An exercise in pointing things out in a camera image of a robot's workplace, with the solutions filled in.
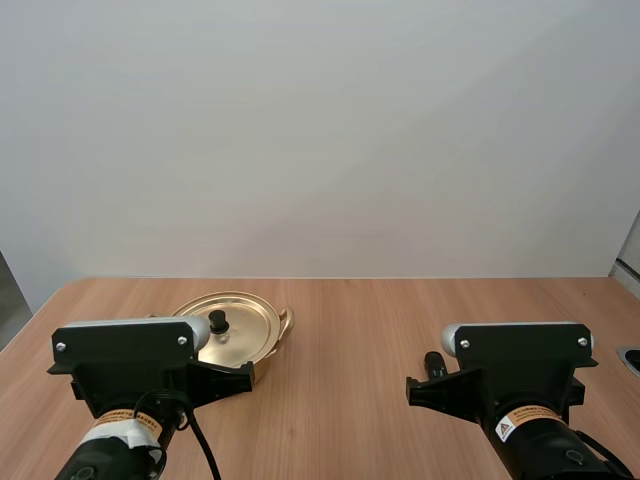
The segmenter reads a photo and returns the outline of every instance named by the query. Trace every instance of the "lid knob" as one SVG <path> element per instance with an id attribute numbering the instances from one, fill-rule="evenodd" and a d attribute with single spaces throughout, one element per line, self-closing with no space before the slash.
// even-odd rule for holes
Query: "lid knob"
<path id="1" fill-rule="evenodd" d="M 209 323 L 211 332 L 217 335 L 229 330 L 229 322 L 227 322 L 227 314 L 224 310 L 213 310 L 209 313 Z"/>

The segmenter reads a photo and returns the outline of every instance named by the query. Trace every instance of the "white tape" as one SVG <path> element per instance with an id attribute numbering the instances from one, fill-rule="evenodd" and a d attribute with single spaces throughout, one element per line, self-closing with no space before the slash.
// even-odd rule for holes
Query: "white tape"
<path id="1" fill-rule="evenodd" d="M 153 434 L 138 420 L 120 420 L 119 422 L 103 423 L 93 427 L 84 436 L 80 445 L 97 438 L 116 437 L 126 443 L 129 448 L 141 446 L 160 447 Z"/>

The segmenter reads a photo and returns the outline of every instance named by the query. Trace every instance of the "white wall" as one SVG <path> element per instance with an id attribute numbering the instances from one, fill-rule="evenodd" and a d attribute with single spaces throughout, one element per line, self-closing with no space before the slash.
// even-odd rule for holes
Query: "white wall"
<path id="1" fill-rule="evenodd" d="M 638 2 L 1 10 L 32 308 L 99 274 L 606 275 L 640 206 Z"/>

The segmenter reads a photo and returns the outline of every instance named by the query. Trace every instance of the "black knob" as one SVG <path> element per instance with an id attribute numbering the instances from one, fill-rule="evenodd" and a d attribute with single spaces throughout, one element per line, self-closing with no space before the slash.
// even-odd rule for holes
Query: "black knob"
<path id="1" fill-rule="evenodd" d="M 221 334 L 229 330 L 229 322 L 227 322 L 227 314 L 224 310 L 214 310 L 209 313 L 209 323 L 211 332 Z"/>
<path id="2" fill-rule="evenodd" d="M 444 377 L 447 374 L 447 365 L 438 352 L 429 352 L 424 356 L 424 369 L 427 371 L 429 380 Z"/>

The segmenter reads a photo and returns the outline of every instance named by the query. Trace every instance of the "black mount bracket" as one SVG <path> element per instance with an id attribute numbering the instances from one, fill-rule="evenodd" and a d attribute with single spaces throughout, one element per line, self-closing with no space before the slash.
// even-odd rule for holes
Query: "black mount bracket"
<path id="1" fill-rule="evenodd" d="M 185 393 L 194 408 L 250 392 L 253 364 L 227 368 L 199 362 L 186 322 L 64 327 L 52 337 L 52 375 L 69 374 L 78 400 L 95 418 L 129 407 L 152 390 Z"/>
<path id="2" fill-rule="evenodd" d="M 546 406 L 568 422 L 569 407 L 584 403 L 585 388 L 573 377 L 575 369 L 598 364 L 591 358 L 591 343 L 589 329 L 577 323 L 461 326 L 455 332 L 460 371 L 447 373 L 444 361 L 441 368 L 425 365 L 430 380 L 407 378 L 407 399 L 485 430 L 523 400 Z M 427 354 L 430 363 L 438 357 Z"/>

